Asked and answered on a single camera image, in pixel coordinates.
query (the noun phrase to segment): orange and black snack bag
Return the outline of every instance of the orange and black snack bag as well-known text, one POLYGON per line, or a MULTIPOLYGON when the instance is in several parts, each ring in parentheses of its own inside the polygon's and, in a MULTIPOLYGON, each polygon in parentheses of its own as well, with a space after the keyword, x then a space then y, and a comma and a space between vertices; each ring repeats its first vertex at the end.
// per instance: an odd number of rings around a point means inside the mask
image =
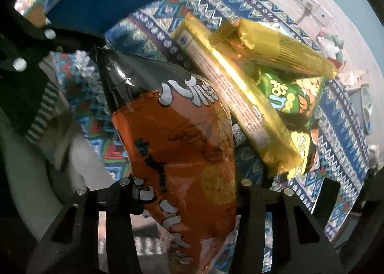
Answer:
POLYGON ((205 79, 180 66, 106 49, 95 55, 137 198, 172 237, 171 272, 207 273, 235 226, 228 110, 205 79))

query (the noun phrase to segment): white label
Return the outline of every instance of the white label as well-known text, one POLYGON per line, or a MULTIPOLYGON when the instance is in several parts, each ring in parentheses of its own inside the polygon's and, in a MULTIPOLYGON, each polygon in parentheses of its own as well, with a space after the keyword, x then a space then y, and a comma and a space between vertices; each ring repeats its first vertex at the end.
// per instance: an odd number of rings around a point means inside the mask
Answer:
POLYGON ((222 92, 222 97, 235 114, 247 136, 256 143, 258 148, 268 145, 270 139, 261 125, 262 116, 256 106, 252 106, 252 109, 249 108, 231 81, 222 74, 220 68, 186 30, 181 33, 177 43, 187 51, 195 64, 207 76, 207 79, 216 86, 216 89, 222 92))

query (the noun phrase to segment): silver screw head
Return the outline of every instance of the silver screw head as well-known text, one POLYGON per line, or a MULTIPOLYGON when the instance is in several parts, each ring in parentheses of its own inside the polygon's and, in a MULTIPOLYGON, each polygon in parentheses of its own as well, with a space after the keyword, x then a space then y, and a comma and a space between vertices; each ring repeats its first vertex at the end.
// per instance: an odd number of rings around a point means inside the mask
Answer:
POLYGON ((287 196, 293 196, 294 191, 293 191, 293 189, 285 188, 284 189, 284 194, 286 194, 287 196))
POLYGON ((87 192, 87 190, 88 190, 87 187, 83 186, 81 188, 78 188, 76 190, 76 193, 81 196, 81 195, 84 195, 87 192))
POLYGON ((241 180, 241 184, 244 185, 244 186, 251 186, 252 185, 252 181, 249 180, 249 179, 242 179, 241 180))
POLYGON ((127 186, 130 183, 129 177, 123 177, 122 179, 119 180, 120 185, 122 186, 127 186))
POLYGON ((16 58, 13 61, 13 68, 17 71, 24 71, 26 69, 26 61, 23 58, 16 58))
POLYGON ((44 34, 49 40, 53 40, 56 37, 56 33, 52 29, 46 29, 44 34))

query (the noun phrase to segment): patterned tablecloth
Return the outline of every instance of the patterned tablecloth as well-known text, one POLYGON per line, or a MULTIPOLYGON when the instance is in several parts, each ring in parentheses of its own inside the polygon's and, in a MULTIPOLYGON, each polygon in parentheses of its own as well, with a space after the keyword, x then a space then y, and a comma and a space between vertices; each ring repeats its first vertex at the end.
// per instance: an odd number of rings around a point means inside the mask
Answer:
MULTIPOLYGON (((269 0, 159 0, 141 8, 120 21, 106 33, 113 48, 123 53, 138 54, 158 60, 180 64, 186 69, 191 61, 171 39, 187 12, 192 12, 211 31, 227 19, 237 17, 253 21, 279 23, 298 41, 319 50, 306 33, 280 8, 269 0)), ((83 126, 85 137, 105 164, 106 170, 116 179, 129 171, 129 158, 125 152, 109 115, 103 110, 103 94, 98 80, 97 67, 76 67, 74 55, 55 54, 58 79, 66 91, 77 120, 83 126)), ((340 230, 362 188, 368 170, 367 145, 358 125, 356 114, 338 80, 327 81, 314 113, 318 122, 318 170, 300 175, 283 184, 276 178, 272 189, 291 187, 309 210, 319 195, 323 179, 340 182, 341 189, 325 233, 331 240, 340 230)), ((246 144, 235 148, 236 167, 245 177, 260 184, 260 160, 246 144)), ((218 257, 215 267, 228 271, 233 255, 236 231, 218 257)), ((263 271, 271 269, 272 223, 266 215, 266 246, 263 271)))

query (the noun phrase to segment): table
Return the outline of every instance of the table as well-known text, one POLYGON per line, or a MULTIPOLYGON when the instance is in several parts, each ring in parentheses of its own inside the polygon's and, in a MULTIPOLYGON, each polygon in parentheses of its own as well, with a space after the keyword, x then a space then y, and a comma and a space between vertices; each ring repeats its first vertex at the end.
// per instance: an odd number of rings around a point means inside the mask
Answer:
MULTIPOLYGON (((174 31, 190 11, 214 31, 226 19, 244 17, 254 21, 271 21, 285 25, 293 37, 319 50, 316 43, 278 6, 270 0, 159 0, 143 7, 106 33, 108 43, 123 53, 138 54, 170 61, 188 69, 190 60, 180 52, 169 33, 174 31)), ((66 90, 85 137, 103 159, 106 169, 114 171, 116 179, 128 171, 129 160, 118 140, 108 115, 103 111, 97 68, 91 71, 79 66, 73 56, 56 53, 58 79, 66 90)), ((356 115, 343 86, 337 80, 326 83, 314 118, 318 120, 318 170, 297 176, 272 189, 290 186, 311 210, 321 189, 324 177, 337 180, 341 189, 335 208, 325 228, 329 239, 339 231, 352 208, 364 182, 367 165, 367 146, 357 124, 356 115)), ((236 165, 255 183, 261 180, 257 155, 250 147, 237 149, 236 165)), ((231 234, 224 256, 230 256, 235 234, 231 234)), ((266 219, 264 271, 270 270, 272 258, 272 229, 270 216, 266 219)), ((218 258, 217 267, 225 270, 227 258, 218 258)))

